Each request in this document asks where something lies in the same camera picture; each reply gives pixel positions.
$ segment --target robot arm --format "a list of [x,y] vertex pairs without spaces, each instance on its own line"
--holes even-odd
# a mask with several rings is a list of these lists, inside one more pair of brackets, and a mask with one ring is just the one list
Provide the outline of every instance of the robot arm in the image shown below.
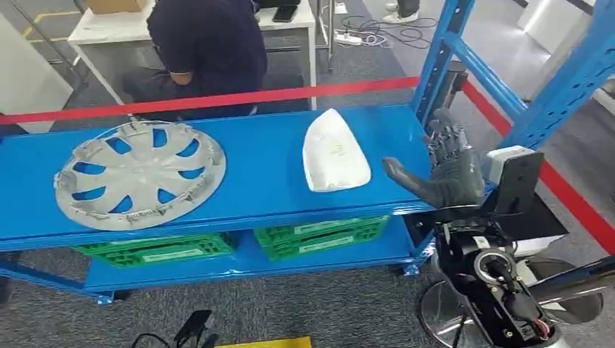
[[[492,346],[567,348],[517,276],[513,242],[495,220],[529,207],[542,154],[515,146],[490,152],[481,163],[450,112],[438,109],[434,116],[429,180],[406,172],[394,158],[383,165],[392,180],[437,209],[438,265],[447,282]],[[497,184],[487,199],[482,167]]]

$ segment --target black glove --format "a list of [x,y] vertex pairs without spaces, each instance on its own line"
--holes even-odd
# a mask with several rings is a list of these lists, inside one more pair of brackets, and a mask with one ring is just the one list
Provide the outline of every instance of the black glove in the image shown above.
[[435,208],[479,204],[484,194],[478,155],[465,130],[452,119],[449,109],[438,109],[429,124],[433,130],[427,145],[432,162],[429,181],[407,172],[393,157],[382,159],[391,179]]

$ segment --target green crate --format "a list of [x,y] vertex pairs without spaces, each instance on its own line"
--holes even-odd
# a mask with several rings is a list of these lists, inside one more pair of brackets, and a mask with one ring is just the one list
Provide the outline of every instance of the green crate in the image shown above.
[[160,262],[179,261],[193,257],[214,257],[232,254],[233,246],[226,233],[207,234],[200,239],[164,246],[127,249],[95,254],[92,257],[118,268],[138,267]]
[[371,228],[387,224],[389,217],[360,217],[349,220],[326,221],[299,226],[284,226],[255,229],[256,239],[262,247],[269,247],[292,240],[304,239],[323,234],[348,231],[352,228]]
[[171,236],[171,237],[158,237],[158,238],[144,238],[144,239],[131,239],[130,241],[112,241],[110,243],[97,243],[97,244],[85,244],[72,246],[81,254],[88,256],[94,256],[98,254],[105,254],[108,252],[121,252],[127,249],[140,249],[147,247],[161,247],[168,244],[181,243],[183,241],[195,241],[203,239],[204,235],[195,236]]
[[358,228],[346,228],[320,236],[291,239],[280,244],[262,246],[263,251],[270,261],[277,261],[287,257],[295,257],[308,252],[328,250],[336,247],[347,246],[364,241],[374,240],[382,234],[386,225],[384,223],[372,224]]

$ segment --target blue shelf surface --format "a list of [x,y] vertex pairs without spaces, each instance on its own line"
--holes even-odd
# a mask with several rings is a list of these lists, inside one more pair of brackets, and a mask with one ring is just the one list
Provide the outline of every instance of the blue shelf surface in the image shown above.
[[301,149],[309,125],[322,110],[194,121],[189,124],[223,147],[226,176],[218,190],[189,214],[139,231],[90,230],[57,207],[54,174],[77,145],[102,130],[3,138],[0,182],[7,200],[1,211],[0,252],[432,209],[390,180],[381,167],[382,157],[393,156],[409,171],[424,178],[429,174],[421,140],[424,132],[409,106],[339,111],[371,166],[368,184],[331,193],[309,190]]
[[236,252],[232,256],[123,269],[93,259],[84,289],[113,291],[215,279],[277,276],[336,268],[402,264],[412,262],[415,254],[414,245],[400,216],[392,217],[382,235],[373,241],[275,262],[267,259],[252,230],[233,233],[237,245]]

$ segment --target man's arm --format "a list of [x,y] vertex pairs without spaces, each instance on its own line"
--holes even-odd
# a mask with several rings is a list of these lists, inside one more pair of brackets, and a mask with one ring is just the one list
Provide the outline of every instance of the man's arm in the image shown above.
[[185,86],[194,77],[194,31],[185,4],[158,3],[149,17],[149,34],[174,83]]
[[171,79],[173,80],[173,82],[177,83],[178,85],[181,86],[185,86],[187,84],[189,84],[190,82],[192,82],[192,72],[169,72],[171,75]]

